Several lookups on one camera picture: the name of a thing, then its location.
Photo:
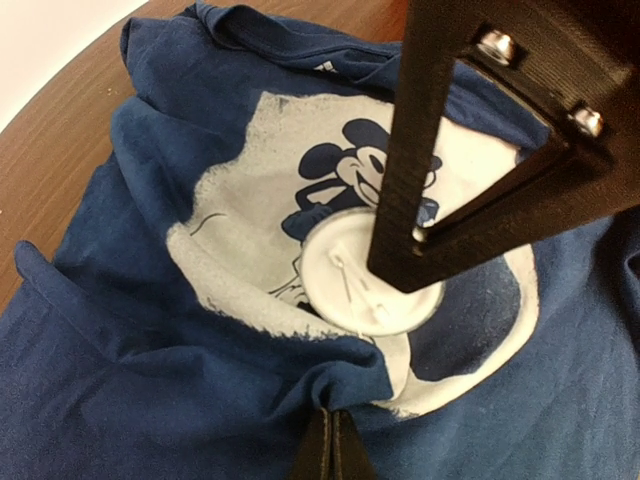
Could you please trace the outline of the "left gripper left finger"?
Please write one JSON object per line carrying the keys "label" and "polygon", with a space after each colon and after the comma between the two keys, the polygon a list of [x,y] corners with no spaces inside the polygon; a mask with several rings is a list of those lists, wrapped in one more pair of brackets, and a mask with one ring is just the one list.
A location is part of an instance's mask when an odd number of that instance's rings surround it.
{"label": "left gripper left finger", "polygon": [[331,413],[324,408],[315,411],[299,444],[288,479],[332,479],[332,435]]}

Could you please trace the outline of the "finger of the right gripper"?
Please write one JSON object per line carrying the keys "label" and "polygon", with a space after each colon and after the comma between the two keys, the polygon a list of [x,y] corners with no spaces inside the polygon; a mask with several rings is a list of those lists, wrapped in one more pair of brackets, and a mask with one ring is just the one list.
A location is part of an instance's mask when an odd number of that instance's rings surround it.
{"label": "finger of the right gripper", "polygon": [[[549,131],[511,145],[443,120],[467,66]],[[414,292],[639,202],[635,1],[413,1],[369,269]]]}

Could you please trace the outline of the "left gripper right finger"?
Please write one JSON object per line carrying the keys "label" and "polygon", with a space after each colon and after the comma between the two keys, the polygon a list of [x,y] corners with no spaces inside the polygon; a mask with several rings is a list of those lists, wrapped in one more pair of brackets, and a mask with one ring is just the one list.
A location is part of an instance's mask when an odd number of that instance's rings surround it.
{"label": "left gripper right finger", "polygon": [[346,410],[333,413],[333,478],[377,479],[355,421]]}

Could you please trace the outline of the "portrait round brooch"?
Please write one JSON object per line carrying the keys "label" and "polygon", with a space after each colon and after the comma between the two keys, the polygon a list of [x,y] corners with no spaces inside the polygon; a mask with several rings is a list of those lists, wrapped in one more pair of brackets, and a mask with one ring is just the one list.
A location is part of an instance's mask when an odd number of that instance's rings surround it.
{"label": "portrait round brooch", "polygon": [[445,284],[403,293],[367,269],[375,212],[352,208],[327,217],[306,237],[299,278],[312,308],[328,323],[361,337],[416,330],[439,308]]}

